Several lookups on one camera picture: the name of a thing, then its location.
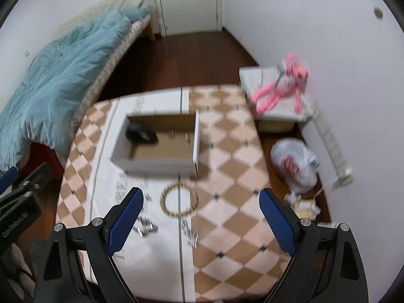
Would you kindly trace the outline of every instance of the white door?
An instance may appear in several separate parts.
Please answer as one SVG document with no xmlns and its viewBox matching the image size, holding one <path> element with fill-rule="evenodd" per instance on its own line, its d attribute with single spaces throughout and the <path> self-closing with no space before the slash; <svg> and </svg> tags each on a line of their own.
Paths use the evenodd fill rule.
<svg viewBox="0 0 404 303">
<path fill-rule="evenodd" d="M 217 30 L 217 0 L 161 0 L 167 35 Z"/>
</svg>

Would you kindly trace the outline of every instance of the wooden bed leg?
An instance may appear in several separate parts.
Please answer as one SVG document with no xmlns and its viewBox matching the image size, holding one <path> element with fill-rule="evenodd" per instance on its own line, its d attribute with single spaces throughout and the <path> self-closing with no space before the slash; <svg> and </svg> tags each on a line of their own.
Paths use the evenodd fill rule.
<svg viewBox="0 0 404 303">
<path fill-rule="evenodd" d="M 154 37 L 153 27 L 152 27 L 151 22 L 149 22 L 146 29 L 147 29 L 147 35 L 149 37 L 150 42 L 154 42 L 156 40 L 156 38 Z"/>
</svg>

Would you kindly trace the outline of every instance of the beaded bracelet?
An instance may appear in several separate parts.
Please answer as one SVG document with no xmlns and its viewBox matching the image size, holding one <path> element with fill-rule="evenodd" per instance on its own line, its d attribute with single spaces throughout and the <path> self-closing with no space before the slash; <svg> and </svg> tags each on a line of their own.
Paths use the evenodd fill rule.
<svg viewBox="0 0 404 303">
<path fill-rule="evenodd" d="M 186 189 L 189 191 L 189 194 L 191 195 L 191 202 L 193 202 L 193 204 L 191 205 L 190 208 L 188 208 L 187 210 L 185 210 L 183 212 L 172 212 L 172 211 L 169 211 L 166 207 L 166 198 L 167 198 L 168 194 L 175 188 Z M 199 205 L 199 197 L 198 197 L 197 193 L 195 192 L 194 189 L 192 189 L 188 184 L 186 184 L 184 182 L 176 182 L 176 183 L 172 183 L 172 184 L 168 185 L 167 187 L 164 188 L 164 190 L 161 194 L 161 198 L 160 198 L 161 209 L 163 210 L 163 212 L 165 214 L 167 214 L 168 216 L 171 216 L 173 218 L 190 215 L 193 211 L 195 211 L 197 209 L 198 205 Z"/>
</svg>

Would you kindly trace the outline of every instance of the blue gripper pad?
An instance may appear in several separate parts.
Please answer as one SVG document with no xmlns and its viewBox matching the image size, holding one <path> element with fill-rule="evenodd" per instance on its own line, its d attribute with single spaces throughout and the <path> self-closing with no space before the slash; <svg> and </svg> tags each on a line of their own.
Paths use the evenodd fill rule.
<svg viewBox="0 0 404 303">
<path fill-rule="evenodd" d="M 293 257 L 297 250 L 294 242 L 294 232 L 278 206 L 265 190 L 262 190 L 259 194 L 259 207 L 282 251 Z"/>
<path fill-rule="evenodd" d="M 0 195 L 18 179 L 18 176 L 18 169 L 14 166 L 0 177 Z"/>
<path fill-rule="evenodd" d="M 128 202 L 110 230 L 107 253 L 110 257 L 119 252 L 131 233 L 140 211 L 143 208 L 143 192 L 137 188 L 136 193 Z"/>
</svg>

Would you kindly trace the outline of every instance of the white power strip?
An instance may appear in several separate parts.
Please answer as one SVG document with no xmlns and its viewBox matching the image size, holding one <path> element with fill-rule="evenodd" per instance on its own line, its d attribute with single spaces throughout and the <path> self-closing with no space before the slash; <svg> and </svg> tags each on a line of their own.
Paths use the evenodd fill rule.
<svg viewBox="0 0 404 303">
<path fill-rule="evenodd" d="M 327 122 L 317 103 L 312 104 L 312 115 L 312 120 L 328 151 L 335 172 L 337 173 L 334 186 L 341 187 L 351 184 L 354 180 L 352 169 L 348 165 L 348 162 L 341 151 L 338 140 L 334 136 L 331 126 Z"/>
</svg>

